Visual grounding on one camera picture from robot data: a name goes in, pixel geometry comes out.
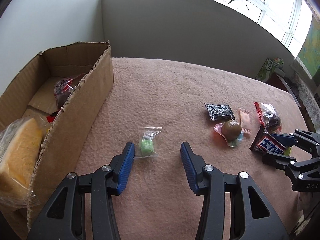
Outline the landscape painting scroll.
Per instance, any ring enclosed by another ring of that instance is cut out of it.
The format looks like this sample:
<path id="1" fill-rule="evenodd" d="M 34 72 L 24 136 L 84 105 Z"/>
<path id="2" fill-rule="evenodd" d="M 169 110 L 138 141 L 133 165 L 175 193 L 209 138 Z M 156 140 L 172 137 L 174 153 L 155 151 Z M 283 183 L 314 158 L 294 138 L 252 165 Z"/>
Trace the landscape painting scroll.
<path id="1" fill-rule="evenodd" d="M 309 74 L 315 77 L 319 70 L 319 23 L 314 16 L 298 57 Z"/>

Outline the small green jelly candy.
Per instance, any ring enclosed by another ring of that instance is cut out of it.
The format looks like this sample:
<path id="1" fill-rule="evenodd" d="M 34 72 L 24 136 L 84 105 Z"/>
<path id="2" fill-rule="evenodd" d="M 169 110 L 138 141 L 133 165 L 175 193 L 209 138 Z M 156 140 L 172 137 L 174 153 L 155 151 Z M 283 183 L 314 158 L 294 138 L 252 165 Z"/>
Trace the small green jelly candy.
<path id="1" fill-rule="evenodd" d="M 157 137 L 162 132 L 161 127 L 139 127 L 139 142 L 135 159 L 155 158 L 157 153 Z"/>

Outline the bagged sliced bread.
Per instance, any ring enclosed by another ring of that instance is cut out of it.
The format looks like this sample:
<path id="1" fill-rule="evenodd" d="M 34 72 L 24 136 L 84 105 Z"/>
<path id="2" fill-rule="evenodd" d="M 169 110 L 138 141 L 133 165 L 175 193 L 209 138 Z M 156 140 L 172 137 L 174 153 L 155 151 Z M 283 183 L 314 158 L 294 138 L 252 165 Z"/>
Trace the bagged sliced bread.
<path id="1" fill-rule="evenodd" d="M 42 129 L 30 117 L 1 131 L 1 204 L 19 209 L 38 202 L 30 184 L 42 139 Z"/>

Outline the green printed bag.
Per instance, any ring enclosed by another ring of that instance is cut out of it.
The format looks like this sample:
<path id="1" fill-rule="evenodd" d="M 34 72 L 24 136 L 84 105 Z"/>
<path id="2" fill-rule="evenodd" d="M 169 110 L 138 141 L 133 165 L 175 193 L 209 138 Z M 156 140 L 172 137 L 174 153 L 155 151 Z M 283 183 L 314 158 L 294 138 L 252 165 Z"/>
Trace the green printed bag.
<path id="1" fill-rule="evenodd" d="M 261 82 L 267 82 L 276 68 L 283 68 L 283 65 L 284 61 L 279 57 L 274 59 L 267 58 L 255 79 Z"/>

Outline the clear dark jujube bag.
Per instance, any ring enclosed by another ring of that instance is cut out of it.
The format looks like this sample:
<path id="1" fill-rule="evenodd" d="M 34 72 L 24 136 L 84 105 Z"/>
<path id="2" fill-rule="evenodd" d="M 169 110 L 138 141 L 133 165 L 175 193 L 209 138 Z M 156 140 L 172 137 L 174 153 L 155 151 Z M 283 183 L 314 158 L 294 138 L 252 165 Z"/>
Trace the clear dark jujube bag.
<path id="1" fill-rule="evenodd" d="M 274 106 L 270 103 L 255 102 L 255 109 L 260 123 L 270 133 L 281 133 L 281 119 Z"/>

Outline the green quail egg pouch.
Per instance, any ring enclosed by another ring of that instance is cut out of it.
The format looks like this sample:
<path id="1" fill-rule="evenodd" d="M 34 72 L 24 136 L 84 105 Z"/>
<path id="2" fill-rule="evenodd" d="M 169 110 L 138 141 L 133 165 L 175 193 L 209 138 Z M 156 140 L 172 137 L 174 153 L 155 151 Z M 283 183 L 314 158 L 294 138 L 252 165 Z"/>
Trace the green quail egg pouch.
<path id="1" fill-rule="evenodd" d="M 287 147 L 285 148 L 284 155 L 285 155 L 285 156 L 289 156 L 290 153 L 291 153 L 291 147 L 290 147 L 290 146 L 287 146 Z"/>

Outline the braised egg clear wrapper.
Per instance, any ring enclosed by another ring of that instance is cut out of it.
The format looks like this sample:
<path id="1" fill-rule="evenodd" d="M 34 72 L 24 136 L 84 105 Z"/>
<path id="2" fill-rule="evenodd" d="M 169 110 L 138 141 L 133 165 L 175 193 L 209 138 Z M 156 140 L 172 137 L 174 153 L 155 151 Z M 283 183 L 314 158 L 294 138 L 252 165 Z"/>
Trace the braised egg clear wrapper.
<path id="1" fill-rule="evenodd" d="M 216 124 L 214 131 L 223 137 L 229 147 L 238 146 L 244 137 L 241 125 L 236 120 Z"/>

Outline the white lace table cover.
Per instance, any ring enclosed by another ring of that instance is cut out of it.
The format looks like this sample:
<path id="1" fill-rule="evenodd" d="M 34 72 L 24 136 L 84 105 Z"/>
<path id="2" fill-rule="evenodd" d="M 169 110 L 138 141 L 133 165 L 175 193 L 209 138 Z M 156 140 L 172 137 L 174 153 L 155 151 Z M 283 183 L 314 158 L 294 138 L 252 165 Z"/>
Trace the white lace table cover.
<path id="1" fill-rule="evenodd" d="M 316 132 L 319 133 L 319 105 L 302 78 L 297 73 L 294 74 L 294 77 L 295 83 L 298 87 L 299 97 L 310 116 Z"/>

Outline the Snickers bar Chinese label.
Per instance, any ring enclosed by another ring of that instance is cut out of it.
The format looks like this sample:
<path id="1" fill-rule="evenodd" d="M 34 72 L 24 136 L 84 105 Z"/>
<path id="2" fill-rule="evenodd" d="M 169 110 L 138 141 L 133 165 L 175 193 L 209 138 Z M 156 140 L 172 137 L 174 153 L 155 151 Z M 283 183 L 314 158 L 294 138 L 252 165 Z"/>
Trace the Snickers bar Chinese label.
<path id="1" fill-rule="evenodd" d="M 283 146 L 277 139 L 272 137 L 263 125 L 260 125 L 259 131 L 255 136 L 249 149 L 252 152 L 260 153 L 276 153 L 283 155 L 285 152 L 285 146 Z"/>

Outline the small black candy packet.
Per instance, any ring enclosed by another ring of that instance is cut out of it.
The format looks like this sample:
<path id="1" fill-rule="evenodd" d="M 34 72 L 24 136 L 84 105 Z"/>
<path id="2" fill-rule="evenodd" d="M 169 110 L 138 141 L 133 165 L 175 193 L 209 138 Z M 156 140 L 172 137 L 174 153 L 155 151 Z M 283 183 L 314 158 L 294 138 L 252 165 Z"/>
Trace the small black candy packet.
<path id="1" fill-rule="evenodd" d="M 206 107 L 210 120 L 212 121 L 235 120 L 235 116 L 230 105 L 204 103 L 204 106 Z"/>

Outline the pink table cloth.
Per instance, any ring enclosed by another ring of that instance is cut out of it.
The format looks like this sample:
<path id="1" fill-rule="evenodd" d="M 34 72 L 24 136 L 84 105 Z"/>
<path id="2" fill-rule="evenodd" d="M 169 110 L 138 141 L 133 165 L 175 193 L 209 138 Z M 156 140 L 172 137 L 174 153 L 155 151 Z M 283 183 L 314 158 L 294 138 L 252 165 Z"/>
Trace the pink table cloth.
<path id="1" fill-rule="evenodd" d="M 155 158 L 136 159 L 125 191 L 113 198 L 121 239 L 194 239 L 203 198 L 189 188 L 180 158 L 187 141 L 193 152 L 220 171 L 246 171 L 268 198 L 287 231 L 300 218 L 298 194 L 284 172 L 261 162 L 250 145 L 260 124 L 254 103 L 272 104 L 285 133 L 306 129 L 293 97 L 241 75 L 195 64 L 114 58 L 114 85 L 83 146 L 76 172 L 108 164 L 128 141 L 139 142 L 141 127 L 161 127 Z M 235 148 L 214 132 L 206 103 L 246 109 L 252 135 Z"/>

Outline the small pink candy packet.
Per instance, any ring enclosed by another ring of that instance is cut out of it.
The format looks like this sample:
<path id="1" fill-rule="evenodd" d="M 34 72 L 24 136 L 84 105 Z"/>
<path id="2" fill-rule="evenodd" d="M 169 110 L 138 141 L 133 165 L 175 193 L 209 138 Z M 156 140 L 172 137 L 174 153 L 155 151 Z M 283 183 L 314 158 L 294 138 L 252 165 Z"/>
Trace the small pink candy packet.
<path id="1" fill-rule="evenodd" d="M 239 109 L 239 115 L 240 115 L 240 124 L 241 124 L 241 129 L 242 132 L 251 135 L 252 130 L 251 130 L 251 119 L 250 119 L 250 113 L 246 109 Z"/>

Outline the brown cardboard box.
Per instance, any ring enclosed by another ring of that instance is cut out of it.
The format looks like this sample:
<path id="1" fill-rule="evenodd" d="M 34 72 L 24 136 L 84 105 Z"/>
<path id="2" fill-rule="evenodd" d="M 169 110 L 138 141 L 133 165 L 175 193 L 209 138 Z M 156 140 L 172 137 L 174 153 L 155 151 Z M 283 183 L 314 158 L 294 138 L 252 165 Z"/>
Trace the brown cardboard box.
<path id="1" fill-rule="evenodd" d="M 60 111 L 56 112 L 54 84 L 82 75 Z M 26 239 L 51 194 L 75 170 L 87 135 L 114 82 L 109 42 L 76 42 L 47 49 L 33 57 L 14 77 L 1 96 L 1 128 L 30 113 L 56 112 L 42 143 L 31 189 L 37 204 L 1 206 L 1 212 L 21 239 Z"/>

